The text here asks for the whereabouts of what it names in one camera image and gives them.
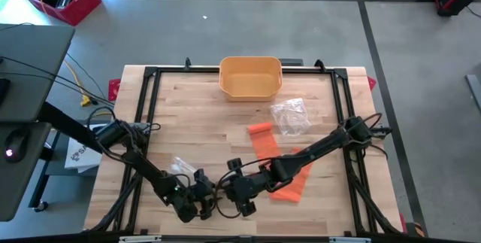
clear plastic bag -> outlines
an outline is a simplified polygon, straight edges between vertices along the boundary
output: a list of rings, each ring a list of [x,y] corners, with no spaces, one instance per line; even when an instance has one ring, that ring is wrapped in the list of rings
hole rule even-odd
[[[271,113],[283,135],[300,135],[310,128],[302,99],[290,99],[272,105]]]
[[[171,162],[171,173],[173,175],[184,174],[189,176],[190,184],[194,184],[194,172],[195,168],[189,165],[187,162],[183,161],[179,157],[174,157]],[[185,186],[189,186],[189,181],[185,176],[178,176],[177,177]]]

red box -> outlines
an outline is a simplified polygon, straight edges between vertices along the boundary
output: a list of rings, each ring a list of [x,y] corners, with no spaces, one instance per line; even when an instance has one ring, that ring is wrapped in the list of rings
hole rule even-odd
[[[40,0],[29,0],[39,11],[44,12]],[[76,26],[90,12],[95,9],[101,0],[73,0],[65,8],[57,9],[44,3],[45,11],[52,17]]]

